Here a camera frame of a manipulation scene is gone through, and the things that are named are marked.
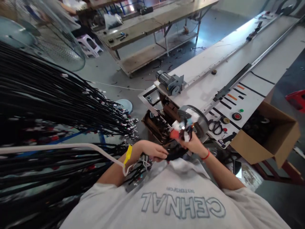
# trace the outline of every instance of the gray motor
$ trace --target gray motor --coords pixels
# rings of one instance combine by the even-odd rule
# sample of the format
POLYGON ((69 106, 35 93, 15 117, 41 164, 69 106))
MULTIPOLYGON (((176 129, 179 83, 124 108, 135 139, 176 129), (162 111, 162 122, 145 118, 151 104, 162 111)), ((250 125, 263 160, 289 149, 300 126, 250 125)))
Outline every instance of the gray motor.
POLYGON ((177 76, 177 75, 168 75, 166 72, 159 70, 156 72, 156 79, 162 84, 168 95, 177 95, 180 91, 183 90, 184 85, 184 75, 177 76))

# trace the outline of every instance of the electric fan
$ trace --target electric fan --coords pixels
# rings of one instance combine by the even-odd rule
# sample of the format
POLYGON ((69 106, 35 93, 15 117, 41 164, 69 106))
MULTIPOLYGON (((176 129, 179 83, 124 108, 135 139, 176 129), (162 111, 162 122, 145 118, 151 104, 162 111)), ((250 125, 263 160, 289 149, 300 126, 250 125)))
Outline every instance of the electric fan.
POLYGON ((41 0, 1 1, 0 26, 0 41, 15 48, 70 71, 85 65, 85 55, 75 37, 41 0))

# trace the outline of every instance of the wall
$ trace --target wall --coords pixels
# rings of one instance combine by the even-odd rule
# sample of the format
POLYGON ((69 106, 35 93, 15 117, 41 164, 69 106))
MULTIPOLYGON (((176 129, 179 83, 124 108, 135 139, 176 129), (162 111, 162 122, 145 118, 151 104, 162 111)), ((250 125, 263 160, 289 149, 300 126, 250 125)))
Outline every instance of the wall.
MULTIPOLYGON (((266 4, 265 10, 275 11, 282 0, 219 0, 219 2, 213 6, 214 9, 228 11, 234 14, 239 14, 246 18, 253 18, 258 15, 263 6, 266 4)), ((285 3, 285 6, 294 4, 295 0, 289 0, 285 3)), ((299 7, 292 13, 294 15, 303 5, 305 0, 302 0, 299 7)))

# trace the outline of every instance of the orange tape marking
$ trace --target orange tape marking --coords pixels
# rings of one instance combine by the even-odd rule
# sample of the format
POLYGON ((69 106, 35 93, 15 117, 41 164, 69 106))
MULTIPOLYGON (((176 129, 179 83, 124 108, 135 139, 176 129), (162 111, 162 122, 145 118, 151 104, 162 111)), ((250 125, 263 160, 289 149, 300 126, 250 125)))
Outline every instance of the orange tape marking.
POLYGON ((232 96, 230 94, 228 94, 228 96, 237 101, 237 98, 235 98, 234 96, 232 96))
POLYGON ((237 86, 238 86, 239 88, 243 89, 243 90, 245 89, 245 88, 244 88, 244 87, 242 87, 242 86, 239 86, 239 85, 237 85, 237 86))

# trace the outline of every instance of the hand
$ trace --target hand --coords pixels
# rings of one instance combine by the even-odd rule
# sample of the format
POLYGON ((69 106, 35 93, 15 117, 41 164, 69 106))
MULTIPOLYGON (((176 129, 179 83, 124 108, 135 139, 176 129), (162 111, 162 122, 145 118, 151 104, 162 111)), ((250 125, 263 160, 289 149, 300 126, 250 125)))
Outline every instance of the hand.
POLYGON ((140 144, 142 151, 153 161, 160 162, 167 158, 168 152, 163 146, 146 140, 141 140, 137 143, 140 144))
POLYGON ((185 149, 188 148, 191 152, 198 154, 201 158, 205 158, 209 153, 194 131, 192 132, 192 139, 189 142, 185 142, 181 139, 176 139, 176 141, 185 149))

